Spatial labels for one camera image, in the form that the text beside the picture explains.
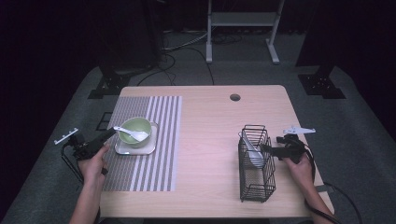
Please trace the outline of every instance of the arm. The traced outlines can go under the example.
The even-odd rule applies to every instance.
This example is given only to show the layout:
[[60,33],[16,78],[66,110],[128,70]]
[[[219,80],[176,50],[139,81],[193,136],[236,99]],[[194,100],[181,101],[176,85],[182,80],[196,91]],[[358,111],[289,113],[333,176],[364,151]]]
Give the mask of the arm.
[[105,176],[102,175],[102,168],[107,168],[103,156],[108,150],[109,145],[103,146],[90,160],[78,162],[79,170],[84,176],[84,185],[79,194],[70,223],[92,224],[95,221],[99,211],[103,185],[105,184]]
[[[314,186],[312,167],[306,154],[303,154],[298,164],[295,164],[290,158],[283,158],[283,161],[288,165],[291,176],[293,177],[297,186],[300,188],[300,191],[304,195],[308,204],[311,207],[329,215],[330,217],[334,217]],[[314,220],[314,223],[332,223],[326,218],[321,217],[313,212],[311,212],[311,216]]]

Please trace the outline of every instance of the dark background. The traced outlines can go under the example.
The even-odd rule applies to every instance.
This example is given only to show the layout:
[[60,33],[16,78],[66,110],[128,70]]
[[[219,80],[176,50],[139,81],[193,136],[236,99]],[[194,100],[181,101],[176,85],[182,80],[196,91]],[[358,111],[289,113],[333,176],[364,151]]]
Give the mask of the dark background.
[[[131,2],[112,1],[113,6]],[[235,6],[233,1],[215,2],[215,10],[273,10],[277,6],[275,0],[239,1]],[[82,0],[0,2],[1,103],[6,123],[0,149],[0,220],[79,83],[98,66],[96,56],[104,46],[86,4]],[[164,30],[206,28],[206,0],[156,4]],[[112,9],[117,15],[117,8]],[[395,9],[392,1],[287,0],[279,24],[280,33],[308,31],[297,65],[335,61],[354,79],[394,138]]]

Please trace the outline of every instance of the table hole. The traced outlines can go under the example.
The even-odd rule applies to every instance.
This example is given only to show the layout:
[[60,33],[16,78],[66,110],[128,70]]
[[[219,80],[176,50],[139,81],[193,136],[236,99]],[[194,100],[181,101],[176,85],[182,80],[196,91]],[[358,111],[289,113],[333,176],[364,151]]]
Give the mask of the table hole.
[[238,94],[231,94],[230,95],[230,99],[232,100],[232,101],[239,101],[240,99],[241,99],[241,96],[240,95],[238,95]]

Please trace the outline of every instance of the dish rack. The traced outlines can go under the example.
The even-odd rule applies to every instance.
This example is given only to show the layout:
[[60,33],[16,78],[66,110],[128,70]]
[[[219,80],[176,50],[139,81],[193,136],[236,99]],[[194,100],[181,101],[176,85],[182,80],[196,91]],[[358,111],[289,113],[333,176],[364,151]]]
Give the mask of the dish rack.
[[[271,146],[271,139],[268,137],[263,125],[246,125],[242,129],[242,133],[258,150],[260,150],[260,144]],[[274,158],[268,152],[261,151],[261,154],[262,159],[250,158],[248,147],[243,138],[239,139],[238,158],[241,202],[248,200],[264,203],[276,190]]]

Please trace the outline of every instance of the white spoon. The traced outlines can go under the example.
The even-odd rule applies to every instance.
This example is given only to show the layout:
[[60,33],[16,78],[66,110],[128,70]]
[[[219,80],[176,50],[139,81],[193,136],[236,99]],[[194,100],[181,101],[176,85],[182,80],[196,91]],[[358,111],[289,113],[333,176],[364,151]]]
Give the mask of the white spoon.
[[239,136],[242,137],[247,145],[247,152],[251,163],[253,163],[257,168],[262,168],[264,166],[264,157],[262,156],[262,153],[251,144],[245,133],[239,133]]
[[132,138],[136,139],[137,141],[141,142],[145,140],[147,137],[149,137],[148,133],[145,132],[137,132],[137,131],[129,131],[127,129],[121,128],[121,127],[113,127],[114,130],[123,132],[123,133],[128,133]]

